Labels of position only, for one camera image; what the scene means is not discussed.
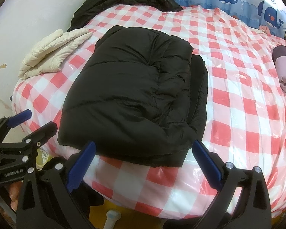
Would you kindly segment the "person's hand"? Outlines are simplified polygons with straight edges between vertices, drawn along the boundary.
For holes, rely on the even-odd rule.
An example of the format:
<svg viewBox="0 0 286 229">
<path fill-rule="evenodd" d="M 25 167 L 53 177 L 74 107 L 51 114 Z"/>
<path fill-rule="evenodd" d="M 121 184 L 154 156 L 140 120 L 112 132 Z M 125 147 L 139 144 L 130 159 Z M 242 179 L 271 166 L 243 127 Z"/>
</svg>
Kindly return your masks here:
<svg viewBox="0 0 286 229">
<path fill-rule="evenodd" d="M 9 186 L 9 196 L 11 199 L 11 208 L 16 211 L 18 207 L 18 200 L 20 195 L 20 190 L 22 188 L 22 182 L 15 182 Z"/>
</svg>

